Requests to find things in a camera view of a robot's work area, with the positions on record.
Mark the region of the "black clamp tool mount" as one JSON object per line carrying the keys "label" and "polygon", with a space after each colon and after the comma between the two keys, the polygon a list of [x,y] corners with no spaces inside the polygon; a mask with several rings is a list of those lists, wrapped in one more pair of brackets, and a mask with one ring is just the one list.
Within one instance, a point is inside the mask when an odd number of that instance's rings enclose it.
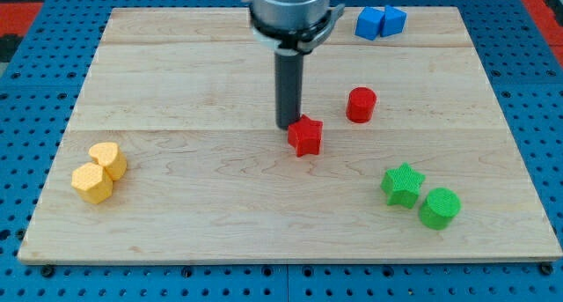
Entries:
{"label": "black clamp tool mount", "polygon": [[344,12],[345,4],[338,4],[329,8],[316,23],[303,29],[289,30],[276,28],[259,20],[251,6],[249,24],[255,39],[275,53],[284,56],[308,55],[330,37]]}

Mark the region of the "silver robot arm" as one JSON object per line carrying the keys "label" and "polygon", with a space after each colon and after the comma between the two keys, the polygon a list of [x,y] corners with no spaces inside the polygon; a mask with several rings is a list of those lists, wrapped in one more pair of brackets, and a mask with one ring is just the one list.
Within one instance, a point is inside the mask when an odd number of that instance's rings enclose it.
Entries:
{"label": "silver robot arm", "polygon": [[275,122],[301,118],[303,59],[331,35],[345,6],[330,0],[243,0],[256,40],[274,52]]}

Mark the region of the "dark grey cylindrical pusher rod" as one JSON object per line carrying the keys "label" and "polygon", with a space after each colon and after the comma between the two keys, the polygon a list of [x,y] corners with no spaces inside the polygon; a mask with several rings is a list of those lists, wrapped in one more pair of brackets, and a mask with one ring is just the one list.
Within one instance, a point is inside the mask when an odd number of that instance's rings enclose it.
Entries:
{"label": "dark grey cylindrical pusher rod", "polygon": [[274,56],[275,119],[279,129],[287,129],[301,118],[303,56]]}

